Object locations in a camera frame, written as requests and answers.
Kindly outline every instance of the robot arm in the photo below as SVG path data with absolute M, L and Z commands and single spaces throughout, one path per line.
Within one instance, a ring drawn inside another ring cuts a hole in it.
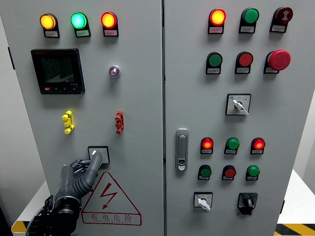
M 26 236 L 69 236 L 76 228 L 81 198 L 93 191 L 101 162 L 102 154 L 94 151 L 92 160 L 76 160 L 64 165 L 57 192 L 45 201 L 29 223 Z

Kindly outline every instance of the emergency stop button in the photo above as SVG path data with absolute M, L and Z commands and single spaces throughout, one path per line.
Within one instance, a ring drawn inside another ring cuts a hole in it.
M 291 62 L 291 55 L 288 51 L 279 49 L 270 52 L 266 57 L 264 74 L 278 74 L 286 69 Z

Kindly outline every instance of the green push button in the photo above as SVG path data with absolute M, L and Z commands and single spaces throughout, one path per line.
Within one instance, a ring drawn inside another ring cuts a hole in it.
M 244 10 L 242 16 L 243 16 L 243 20 L 246 23 L 252 24 L 252 23 L 255 23 L 258 20 L 259 12 L 255 8 L 248 8 L 248 9 Z
M 240 146 L 240 142 L 237 138 L 230 138 L 226 141 L 226 145 L 229 149 L 235 150 Z
M 203 169 L 200 171 L 200 174 L 202 177 L 209 177 L 211 175 L 211 170 L 209 169 Z
M 220 54 L 212 54 L 209 57 L 209 64 L 213 67 L 219 66 L 222 63 L 222 56 Z
M 247 168 L 247 174 L 249 174 L 251 177 L 256 177 L 260 173 L 260 170 L 257 166 L 249 166 Z

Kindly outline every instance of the gray metal panel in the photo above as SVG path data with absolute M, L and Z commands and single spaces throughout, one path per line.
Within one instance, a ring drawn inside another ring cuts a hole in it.
M 285 34 L 269 33 L 274 11 L 293 9 Z M 257 8 L 255 34 L 239 34 L 242 11 Z M 223 35 L 208 35 L 211 10 L 226 11 Z M 165 97 L 166 97 L 166 183 L 167 234 L 216 236 L 274 234 L 285 190 L 301 139 L 315 88 L 314 1 L 165 1 Z M 278 75 L 263 75 L 270 51 L 288 50 L 290 66 Z M 220 75 L 205 75 L 210 52 L 223 56 Z M 236 56 L 249 51 L 254 61 L 249 75 L 235 75 Z M 228 93 L 252 95 L 248 117 L 226 117 Z M 174 167 L 175 132 L 189 131 L 189 168 L 178 173 Z M 214 154 L 200 155 L 200 141 L 214 140 Z M 224 155 L 230 137 L 240 140 L 236 156 Z M 266 141 L 262 156 L 250 155 L 251 141 Z M 209 181 L 197 180 L 198 168 L 208 164 Z M 234 181 L 222 181 L 222 169 L 234 165 Z M 245 181 L 246 169 L 257 165 L 258 181 Z M 213 192 L 212 211 L 193 207 L 195 191 Z M 252 216 L 237 216 L 241 192 L 258 194 Z
M 163 234 L 162 34 L 161 3 L 145 0 L 5 0 L 1 17 L 50 191 L 56 191 L 64 164 L 88 157 L 88 146 L 109 146 L 106 169 L 142 214 L 142 226 L 83 225 L 81 236 Z M 91 38 L 76 38 L 70 22 L 75 12 L 89 20 Z M 100 17 L 118 17 L 119 38 L 104 38 Z M 44 38 L 39 18 L 54 14 L 60 39 Z M 78 48 L 84 95 L 41 95 L 30 51 Z M 112 65 L 119 78 L 108 75 Z M 64 134 L 64 112 L 73 111 L 75 129 Z M 125 129 L 116 134 L 115 115 L 124 112 Z

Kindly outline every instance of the red warning triangle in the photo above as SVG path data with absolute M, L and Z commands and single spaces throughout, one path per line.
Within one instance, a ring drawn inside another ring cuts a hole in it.
M 81 216 L 85 224 L 142 224 L 141 213 L 109 172 L 100 177 Z

